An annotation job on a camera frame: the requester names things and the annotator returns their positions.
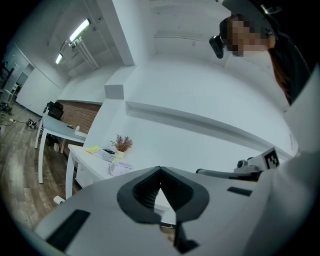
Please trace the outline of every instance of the brick wall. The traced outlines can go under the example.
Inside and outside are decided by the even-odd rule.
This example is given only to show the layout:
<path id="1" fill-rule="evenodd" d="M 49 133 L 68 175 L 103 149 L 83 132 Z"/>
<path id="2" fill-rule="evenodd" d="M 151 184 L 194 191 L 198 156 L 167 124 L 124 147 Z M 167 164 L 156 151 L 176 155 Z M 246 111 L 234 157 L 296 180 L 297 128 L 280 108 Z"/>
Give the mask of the brick wall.
<path id="1" fill-rule="evenodd" d="M 88 133 L 89 129 L 101 107 L 98 104 L 81 103 L 73 101 L 58 100 L 63 105 L 63 115 L 61 120 L 74 128 L 80 126 L 80 132 Z M 69 156 L 68 144 L 83 146 L 83 143 L 67 140 L 64 147 L 64 153 Z"/>

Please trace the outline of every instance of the white desk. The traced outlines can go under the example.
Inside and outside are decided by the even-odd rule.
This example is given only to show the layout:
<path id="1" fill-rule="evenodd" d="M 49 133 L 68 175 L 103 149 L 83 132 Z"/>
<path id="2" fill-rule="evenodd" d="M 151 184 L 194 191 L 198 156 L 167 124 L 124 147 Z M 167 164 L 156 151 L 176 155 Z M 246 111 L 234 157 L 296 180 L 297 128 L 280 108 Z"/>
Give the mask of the white desk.
<path id="1" fill-rule="evenodd" d="M 68 128 L 67 124 L 64 122 L 61 122 L 57 119 L 54 119 L 51 116 L 48 116 L 47 114 L 43 114 L 40 125 L 38 127 L 38 132 L 36 134 L 35 144 L 34 148 L 36 149 L 38 146 L 38 140 L 41 128 L 43 126 L 43 132 L 40 142 L 40 149 L 39 149 L 39 157 L 38 157 L 38 179 L 39 183 L 43 183 L 43 173 L 42 173 L 42 164 L 43 164 L 43 156 L 44 156 L 44 148 L 45 148 L 45 142 L 47 134 L 52 134 L 54 136 L 58 136 L 63 138 L 62 147 L 61 147 L 61 153 L 63 153 L 66 140 L 74 141 L 74 142 L 85 142 L 85 138 L 80 137 L 78 135 L 75 135 L 75 130 Z"/>
<path id="2" fill-rule="evenodd" d="M 109 173 L 109 162 L 102 160 L 91 153 L 86 152 L 87 148 L 85 147 L 69 144 L 68 148 L 70 149 L 70 153 L 65 175 L 66 199 L 72 196 L 72 185 L 76 162 L 78 163 L 78 165 L 81 165 L 81 168 L 83 168 L 86 172 L 89 173 L 94 183 L 114 178 L 114 176 L 112 176 Z M 161 190 L 159 191 L 159 194 L 156 197 L 154 208 L 163 212 L 166 212 L 171 208 L 164 193 Z"/>

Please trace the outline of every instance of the hair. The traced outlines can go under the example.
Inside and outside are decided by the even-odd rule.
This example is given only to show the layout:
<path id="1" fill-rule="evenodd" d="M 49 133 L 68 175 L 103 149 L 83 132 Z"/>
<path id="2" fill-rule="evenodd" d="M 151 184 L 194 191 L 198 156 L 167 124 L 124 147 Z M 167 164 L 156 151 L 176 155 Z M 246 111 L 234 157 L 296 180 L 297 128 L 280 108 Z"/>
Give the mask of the hair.
<path id="1" fill-rule="evenodd" d="M 244 17 L 241 14 L 236 14 L 236 15 L 231 15 L 228 18 L 224 19 L 221 23 L 220 23 L 220 34 L 222 36 L 222 39 L 225 40 L 225 42 L 227 42 L 227 28 L 228 23 L 231 22 L 232 20 L 238 19 L 240 21 L 244 21 L 247 25 L 249 24 L 248 22 L 246 22 L 244 20 Z M 233 47 L 232 45 L 228 45 L 226 44 L 226 47 L 229 51 L 232 51 L 232 53 L 236 56 L 240 56 L 240 53 L 238 51 L 233 51 L 233 49 L 235 49 L 235 47 Z M 271 58 L 271 62 L 272 62 L 272 67 L 273 67 L 273 73 L 275 76 L 275 80 L 278 83 L 278 85 L 280 86 L 280 88 L 282 89 L 284 95 L 286 96 L 287 100 L 290 99 L 290 96 L 288 94 L 288 90 L 289 90 L 289 86 L 290 86 L 290 80 L 288 78 L 288 76 L 286 75 L 286 73 L 284 72 L 283 68 L 281 67 L 278 59 L 277 59 L 277 55 L 276 55 L 276 51 L 274 48 L 269 48 L 268 53 L 270 55 Z"/>

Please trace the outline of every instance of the person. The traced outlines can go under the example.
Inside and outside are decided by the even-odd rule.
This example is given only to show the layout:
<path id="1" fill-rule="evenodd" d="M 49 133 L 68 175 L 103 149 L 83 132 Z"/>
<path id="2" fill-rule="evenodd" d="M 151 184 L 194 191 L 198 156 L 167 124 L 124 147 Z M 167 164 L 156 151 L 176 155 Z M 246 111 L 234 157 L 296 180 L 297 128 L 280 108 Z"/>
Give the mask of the person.
<path id="1" fill-rule="evenodd" d="M 233 55 L 248 57 L 252 52 L 268 51 L 276 82 L 291 105 L 311 72 L 292 39 L 280 32 L 279 27 L 277 31 L 276 39 L 265 29 L 255 27 L 254 22 L 246 20 L 241 14 L 231 15 L 220 23 L 221 40 Z"/>

